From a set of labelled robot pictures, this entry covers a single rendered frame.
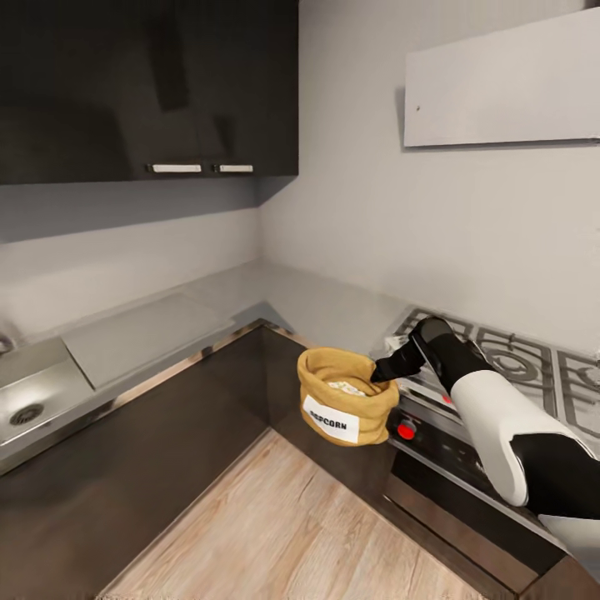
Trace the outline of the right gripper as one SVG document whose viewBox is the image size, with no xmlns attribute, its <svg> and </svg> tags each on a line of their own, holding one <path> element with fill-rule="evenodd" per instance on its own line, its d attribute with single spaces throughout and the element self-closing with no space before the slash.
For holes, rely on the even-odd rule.
<svg viewBox="0 0 600 600">
<path fill-rule="evenodd" d="M 414 367 L 404 356 L 402 348 L 391 357 L 378 359 L 376 369 L 371 376 L 371 383 L 376 381 L 389 381 L 398 378 L 411 377 L 421 372 L 421 367 Z"/>
</svg>

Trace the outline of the popcorn bag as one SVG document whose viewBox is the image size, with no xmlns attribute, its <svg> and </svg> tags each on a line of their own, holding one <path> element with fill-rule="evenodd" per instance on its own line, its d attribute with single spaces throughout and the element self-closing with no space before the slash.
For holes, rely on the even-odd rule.
<svg viewBox="0 0 600 600">
<path fill-rule="evenodd" d="M 313 347 L 297 361 L 301 413 L 332 444 L 367 446 L 389 439 L 388 414 L 399 401 L 395 380 L 371 382 L 376 363 L 339 347 Z M 347 384 L 349 392 L 330 384 Z"/>
</svg>

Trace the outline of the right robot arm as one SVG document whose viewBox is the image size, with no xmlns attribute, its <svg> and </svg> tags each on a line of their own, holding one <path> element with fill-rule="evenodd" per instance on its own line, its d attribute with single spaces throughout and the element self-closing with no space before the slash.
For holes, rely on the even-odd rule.
<svg viewBox="0 0 600 600">
<path fill-rule="evenodd" d="M 499 496 L 522 506 L 600 582 L 600 460 L 521 394 L 448 322 L 425 317 L 386 337 L 371 383 L 411 377 L 427 363 L 447 390 Z"/>
</svg>

